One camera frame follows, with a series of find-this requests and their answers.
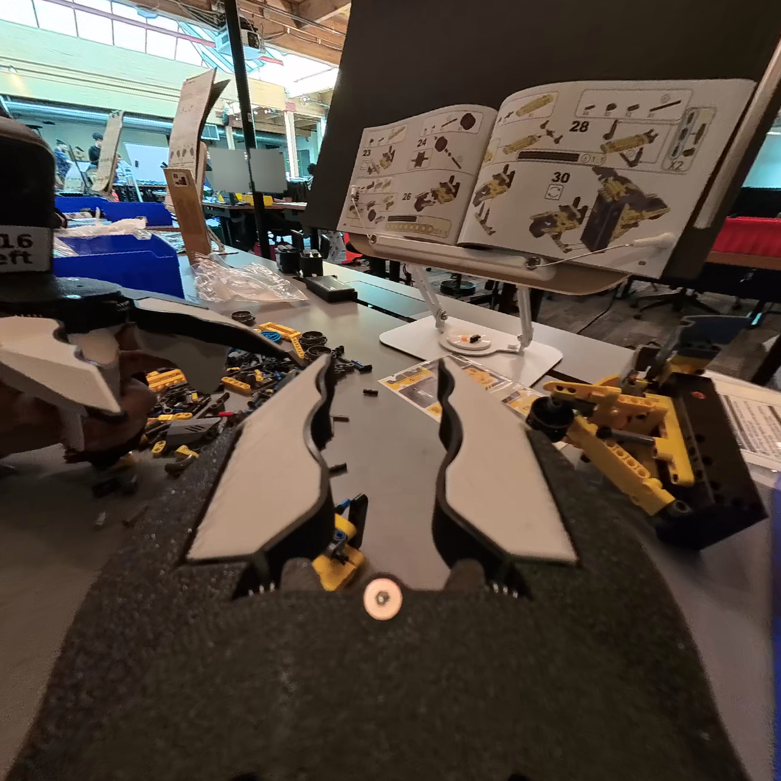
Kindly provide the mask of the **narrow cardboard piece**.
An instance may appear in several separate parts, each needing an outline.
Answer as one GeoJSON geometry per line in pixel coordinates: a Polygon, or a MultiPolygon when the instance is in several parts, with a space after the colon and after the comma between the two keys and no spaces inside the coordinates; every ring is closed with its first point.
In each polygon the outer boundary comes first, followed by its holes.
{"type": "Polygon", "coordinates": [[[124,114],[125,112],[122,110],[112,112],[103,133],[100,156],[93,176],[92,191],[104,197],[110,195],[116,178],[124,114]]]}

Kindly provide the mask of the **tall cardboard piece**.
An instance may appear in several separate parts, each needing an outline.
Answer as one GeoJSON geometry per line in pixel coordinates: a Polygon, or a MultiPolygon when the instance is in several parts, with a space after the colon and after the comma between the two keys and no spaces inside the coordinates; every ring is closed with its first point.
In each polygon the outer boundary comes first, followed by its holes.
{"type": "Polygon", "coordinates": [[[217,69],[187,79],[180,91],[169,140],[165,207],[181,232],[188,260],[207,256],[211,238],[202,211],[207,151],[201,136],[215,103],[229,81],[217,81],[217,69]]]}

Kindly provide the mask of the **yellow sticker sheet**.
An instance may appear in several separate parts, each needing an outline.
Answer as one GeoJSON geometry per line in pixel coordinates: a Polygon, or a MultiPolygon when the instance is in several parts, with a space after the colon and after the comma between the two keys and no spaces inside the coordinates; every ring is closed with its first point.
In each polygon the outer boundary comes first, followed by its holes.
{"type": "MultiPolygon", "coordinates": [[[[455,356],[454,361],[463,373],[523,420],[529,414],[532,403],[543,395],[472,360],[455,356]]],[[[418,363],[400,373],[383,378],[380,384],[437,423],[441,421],[442,407],[437,396],[438,359],[418,363]]]]}

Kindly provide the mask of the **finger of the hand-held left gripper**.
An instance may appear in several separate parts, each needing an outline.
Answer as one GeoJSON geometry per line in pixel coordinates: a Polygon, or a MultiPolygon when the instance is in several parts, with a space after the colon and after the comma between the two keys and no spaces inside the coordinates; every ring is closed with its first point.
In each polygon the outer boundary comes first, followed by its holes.
{"type": "Polygon", "coordinates": [[[233,349],[272,359],[289,357],[277,343],[210,308],[136,298],[132,313],[140,349],[160,358],[164,366],[177,366],[198,393],[217,390],[233,349]]]}
{"type": "Polygon", "coordinates": [[[108,379],[107,368],[64,338],[56,320],[3,317],[1,364],[4,384],[50,405],[68,412],[121,413],[119,381],[108,379]]]}

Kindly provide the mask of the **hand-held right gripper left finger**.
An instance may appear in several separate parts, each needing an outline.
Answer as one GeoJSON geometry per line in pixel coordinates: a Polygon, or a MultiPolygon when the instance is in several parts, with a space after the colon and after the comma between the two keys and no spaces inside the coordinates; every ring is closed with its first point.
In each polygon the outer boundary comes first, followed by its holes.
{"type": "Polygon", "coordinates": [[[185,558],[238,564],[236,591],[279,587],[291,559],[313,561],[335,532],[329,466],[332,355],[319,356],[240,425],[185,558]]]}

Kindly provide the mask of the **small yellow toy brick assembly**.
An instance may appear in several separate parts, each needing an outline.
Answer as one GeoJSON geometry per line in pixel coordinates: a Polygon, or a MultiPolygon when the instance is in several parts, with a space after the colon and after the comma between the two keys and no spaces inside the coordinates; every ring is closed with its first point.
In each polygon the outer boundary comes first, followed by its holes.
{"type": "Polygon", "coordinates": [[[327,592],[344,590],[365,561],[361,551],[369,499],[361,493],[334,508],[334,532],[327,548],[316,557],[313,568],[327,592]]]}

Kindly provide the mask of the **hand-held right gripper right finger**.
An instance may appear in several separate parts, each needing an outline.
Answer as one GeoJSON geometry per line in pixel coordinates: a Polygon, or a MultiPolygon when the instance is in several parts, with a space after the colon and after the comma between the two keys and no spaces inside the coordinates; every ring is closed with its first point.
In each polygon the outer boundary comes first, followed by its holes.
{"type": "Polygon", "coordinates": [[[527,591],[524,564],[576,565],[572,542],[526,424],[453,358],[436,398],[444,457],[434,493],[434,546],[454,571],[475,561],[494,591],[527,591]]]}

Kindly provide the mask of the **flat black power adapter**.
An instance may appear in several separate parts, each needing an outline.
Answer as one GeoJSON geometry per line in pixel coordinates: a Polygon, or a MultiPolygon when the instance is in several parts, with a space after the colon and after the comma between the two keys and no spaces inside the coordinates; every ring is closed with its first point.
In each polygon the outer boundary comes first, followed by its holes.
{"type": "Polygon", "coordinates": [[[305,277],[303,282],[317,298],[329,304],[358,302],[357,290],[334,276],[305,277]]]}

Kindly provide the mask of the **black metal pole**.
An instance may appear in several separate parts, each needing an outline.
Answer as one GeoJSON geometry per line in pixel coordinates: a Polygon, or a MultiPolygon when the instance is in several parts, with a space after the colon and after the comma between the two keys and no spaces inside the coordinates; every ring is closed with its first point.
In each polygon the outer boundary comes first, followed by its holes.
{"type": "Polygon", "coordinates": [[[241,37],[240,17],[236,1],[223,2],[226,25],[229,36],[230,54],[233,61],[234,80],[238,92],[240,106],[240,119],[244,134],[244,145],[247,154],[249,168],[249,183],[253,197],[253,210],[255,213],[256,231],[261,256],[271,259],[268,229],[265,220],[265,205],[262,195],[258,191],[251,172],[251,151],[257,148],[255,123],[251,108],[249,93],[249,79],[244,58],[244,45],[241,37]]]}

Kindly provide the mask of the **large yellow black toy model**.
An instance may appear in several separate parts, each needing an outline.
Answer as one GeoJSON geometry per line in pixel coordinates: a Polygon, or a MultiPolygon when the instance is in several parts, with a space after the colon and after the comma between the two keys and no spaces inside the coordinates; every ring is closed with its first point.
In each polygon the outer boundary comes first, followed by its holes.
{"type": "Polygon", "coordinates": [[[578,448],[649,517],[659,541],[701,551],[768,517],[706,369],[745,328],[737,316],[684,318],[662,346],[642,346],[622,374],[551,382],[527,425],[578,448]]]}

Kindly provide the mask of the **pile of toy building pieces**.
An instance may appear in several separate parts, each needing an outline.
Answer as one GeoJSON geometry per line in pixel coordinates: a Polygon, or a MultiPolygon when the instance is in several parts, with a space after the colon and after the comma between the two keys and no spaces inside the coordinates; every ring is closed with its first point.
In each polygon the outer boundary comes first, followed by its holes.
{"type": "Polygon", "coordinates": [[[149,451],[152,458],[171,459],[165,470],[171,477],[178,477],[225,428],[238,426],[297,377],[302,371],[299,362],[309,366],[319,356],[331,354],[337,382],[353,373],[366,376],[373,372],[372,364],[347,356],[343,345],[329,345],[322,332],[299,331],[270,321],[255,325],[248,310],[237,310],[233,318],[281,347],[284,355],[259,356],[240,347],[230,349],[223,375],[211,394],[197,392],[181,369],[166,368],[143,375],[141,379],[155,393],[155,406],[142,432],[131,440],[129,450],[117,458],[107,453],[91,462],[95,499],[137,492],[136,451],[149,451]]]}

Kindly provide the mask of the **blue plastic bin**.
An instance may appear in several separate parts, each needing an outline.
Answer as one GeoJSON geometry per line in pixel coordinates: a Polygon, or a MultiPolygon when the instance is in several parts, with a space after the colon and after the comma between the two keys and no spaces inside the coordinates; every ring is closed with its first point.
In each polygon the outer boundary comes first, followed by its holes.
{"type": "Polygon", "coordinates": [[[92,278],[176,298],[184,298],[177,251],[163,239],[109,234],[64,238],[75,255],[54,258],[57,277],[92,278]]]}
{"type": "Polygon", "coordinates": [[[103,219],[112,223],[144,219],[148,227],[173,227],[171,213],[159,202],[112,201],[98,196],[67,194],[55,197],[55,207],[65,214],[100,211],[103,219]]]}

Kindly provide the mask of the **person's left forearm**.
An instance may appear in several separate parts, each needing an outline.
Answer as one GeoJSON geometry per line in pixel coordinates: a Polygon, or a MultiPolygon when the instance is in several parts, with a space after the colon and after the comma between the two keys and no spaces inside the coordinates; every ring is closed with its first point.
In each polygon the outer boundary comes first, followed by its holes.
{"type": "Polygon", "coordinates": [[[1,384],[1,459],[64,443],[54,405],[1,384]]]}

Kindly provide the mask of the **black and white book stand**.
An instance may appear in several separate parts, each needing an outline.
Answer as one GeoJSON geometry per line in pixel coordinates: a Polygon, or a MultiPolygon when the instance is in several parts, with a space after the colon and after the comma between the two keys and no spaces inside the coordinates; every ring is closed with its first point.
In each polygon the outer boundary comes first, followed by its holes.
{"type": "Polygon", "coordinates": [[[383,345],[418,359],[486,359],[531,385],[561,359],[533,335],[532,288],[590,295],[630,277],[700,276],[779,111],[779,20],[779,2],[353,2],[305,219],[338,230],[366,127],[450,105],[498,109],[510,94],[551,83],[754,82],[687,229],[658,272],[348,234],[357,250],[407,265],[430,310],[386,331],[383,345]]]}

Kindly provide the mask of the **clear plastic bag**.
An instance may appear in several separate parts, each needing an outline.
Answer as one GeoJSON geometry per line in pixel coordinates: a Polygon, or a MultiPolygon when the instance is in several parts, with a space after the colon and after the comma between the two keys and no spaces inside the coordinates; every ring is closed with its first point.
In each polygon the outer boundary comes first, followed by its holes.
{"type": "Polygon", "coordinates": [[[196,295],[209,303],[293,305],[308,300],[291,281],[259,263],[232,267],[218,255],[195,253],[190,258],[190,269],[196,295]]]}

